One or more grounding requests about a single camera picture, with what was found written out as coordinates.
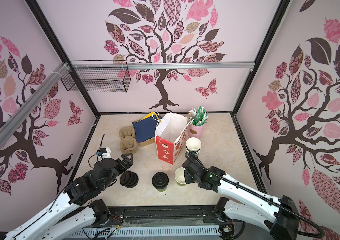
pink container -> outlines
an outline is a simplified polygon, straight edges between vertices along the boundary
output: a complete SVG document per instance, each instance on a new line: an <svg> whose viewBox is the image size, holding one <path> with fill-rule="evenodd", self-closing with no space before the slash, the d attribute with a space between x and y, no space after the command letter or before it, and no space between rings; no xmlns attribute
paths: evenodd
<svg viewBox="0 0 340 240"><path fill-rule="evenodd" d="M203 124L202 126L195 126L193 124L190 124L189 131L188 131L189 137L196 137L199 139L202 136L204 127L205 127L205 124Z"/></svg>

